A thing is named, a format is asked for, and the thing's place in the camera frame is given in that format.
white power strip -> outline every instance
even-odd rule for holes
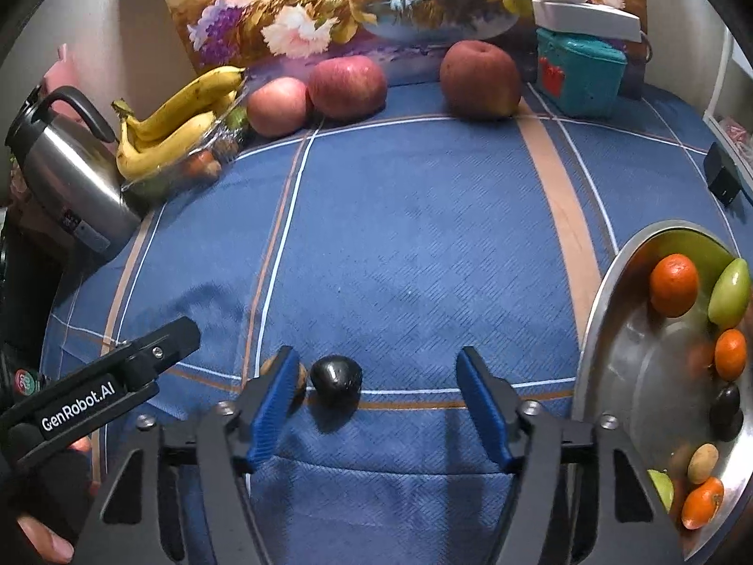
[[[533,17],[552,32],[586,33],[599,38],[641,42],[641,20],[602,4],[533,0]]]

blue gripper pad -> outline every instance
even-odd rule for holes
[[[290,403],[295,397],[297,381],[298,354],[290,349],[266,389],[264,399],[251,423],[251,446],[246,452],[246,460],[251,469],[256,470],[274,454]]]
[[[473,424],[481,438],[481,444],[490,460],[504,471],[513,462],[513,456],[507,447],[507,425],[498,409],[487,381],[497,380],[480,363],[473,364],[465,349],[458,353],[455,375],[458,388],[471,413]]]

dark round fruit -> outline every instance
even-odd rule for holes
[[[739,409],[740,389],[737,384],[730,383],[714,398],[709,409],[709,421],[714,428],[726,427],[732,423]]]
[[[311,366],[309,375],[321,403],[331,407],[356,402],[364,378],[358,363],[340,355],[320,358]]]
[[[743,428],[743,411],[738,410],[726,425],[712,425],[714,437],[719,441],[733,441]]]

human hand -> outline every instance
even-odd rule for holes
[[[88,437],[82,437],[80,440],[74,442],[70,448],[86,454],[91,451],[92,445]],[[92,483],[91,490],[96,492],[97,488],[99,488],[99,485]],[[73,546],[68,541],[31,516],[21,515],[17,521],[26,537],[29,538],[36,551],[39,552],[40,557],[50,563],[56,564],[71,562],[71,559],[73,559]]]

jug lid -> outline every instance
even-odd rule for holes
[[[47,127],[43,120],[32,121],[39,103],[39,91],[40,86],[37,85],[29,93],[29,97],[26,98],[24,105],[10,124],[8,135],[5,136],[5,146],[10,148],[19,165],[24,164],[26,154],[42,134],[44,128]]]

